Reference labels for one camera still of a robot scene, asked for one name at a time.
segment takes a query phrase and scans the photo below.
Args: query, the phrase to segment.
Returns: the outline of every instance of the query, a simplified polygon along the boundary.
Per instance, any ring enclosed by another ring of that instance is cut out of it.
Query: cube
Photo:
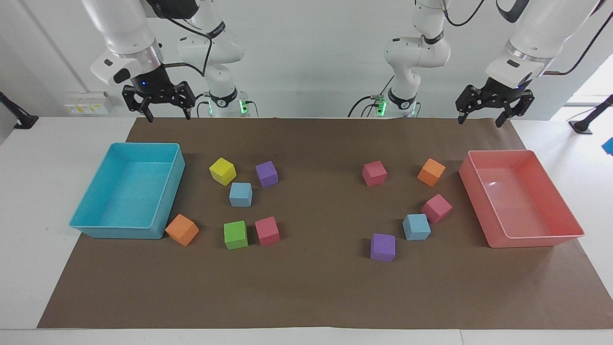
[[[230,204],[232,207],[251,207],[253,189],[251,184],[233,182],[230,187]]]
[[[425,214],[407,215],[402,222],[405,236],[408,241],[427,239],[430,236],[430,224]]]
[[[385,182],[387,171],[380,160],[364,164],[362,177],[366,185],[371,187]]]
[[[267,246],[278,242],[279,229],[276,226],[276,220],[274,217],[264,218],[256,222],[257,238],[260,240],[261,246]]]
[[[396,237],[392,235],[374,234],[370,240],[370,258],[373,260],[391,262],[396,257]]]
[[[451,209],[451,204],[449,204],[442,195],[437,194],[434,198],[426,202],[421,212],[425,214],[430,223],[436,224],[443,219]]]
[[[434,187],[438,179],[443,175],[443,171],[445,171],[445,165],[430,158],[425,162],[421,171],[419,171],[417,178],[430,187]]]
[[[178,214],[172,222],[168,224],[166,233],[170,238],[179,242],[184,247],[187,247],[192,239],[198,234],[198,227],[184,215]]]
[[[245,222],[240,220],[224,224],[224,242],[230,250],[248,246]]]
[[[267,188],[279,183],[279,176],[271,161],[256,165],[256,174],[262,184],[262,188]]]
[[[603,144],[603,149],[606,153],[613,155],[613,138]]]
[[[223,186],[227,186],[236,177],[236,169],[234,164],[228,162],[223,157],[218,159],[208,170],[211,172],[211,176],[217,182]]]

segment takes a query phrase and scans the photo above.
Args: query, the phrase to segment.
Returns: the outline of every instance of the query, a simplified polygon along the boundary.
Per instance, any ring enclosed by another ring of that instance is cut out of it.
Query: red cube
[[[274,217],[264,218],[256,222],[257,238],[261,246],[267,246],[280,240],[279,229]]]
[[[364,164],[364,169],[362,169],[362,177],[364,178],[366,185],[371,187],[385,182],[387,171],[383,167],[383,163],[378,160],[372,163]]]
[[[437,194],[434,198],[426,202],[421,212],[425,214],[430,223],[434,224],[443,219],[451,209],[451,204],[449,204],[442,195]]]

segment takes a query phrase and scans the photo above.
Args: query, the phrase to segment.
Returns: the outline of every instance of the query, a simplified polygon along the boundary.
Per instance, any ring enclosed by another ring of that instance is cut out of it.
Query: light blue cube
[[[234,182],[230,187],[230,204],[233,207],[251,207],[253,189],[249,183]]]
[[[409,241],[427,239],[430,236],[430,224],[428,224],[428,218],[425,214],[407,215],[402,222],[402,227],[405,229],[405,236]]]

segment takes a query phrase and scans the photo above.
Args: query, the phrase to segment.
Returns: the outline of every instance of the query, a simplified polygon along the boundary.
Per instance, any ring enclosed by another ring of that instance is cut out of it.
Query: blue bin
[[[162,238],[184,168],[179,144],[112,144],[70,226],[93,238]]]

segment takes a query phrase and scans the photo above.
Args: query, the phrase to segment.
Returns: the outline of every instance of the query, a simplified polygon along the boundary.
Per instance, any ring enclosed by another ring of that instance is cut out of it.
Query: black stand
[[[38,121],[38,116],[30,115],[20,106],[13,103],[7,96],[0,92],[0,103],[4,104],[8,110],[17,118],[17,124],[13,127],[16,130],[29,130]]]
[[[613,105],[613,95],[610,95],[604,102],[596,106],[593,112],[581,121],[569,121],[568,124],[573,127],[577,134],[591,134],[589,126],[600,114],[602,114],[608,107]]]

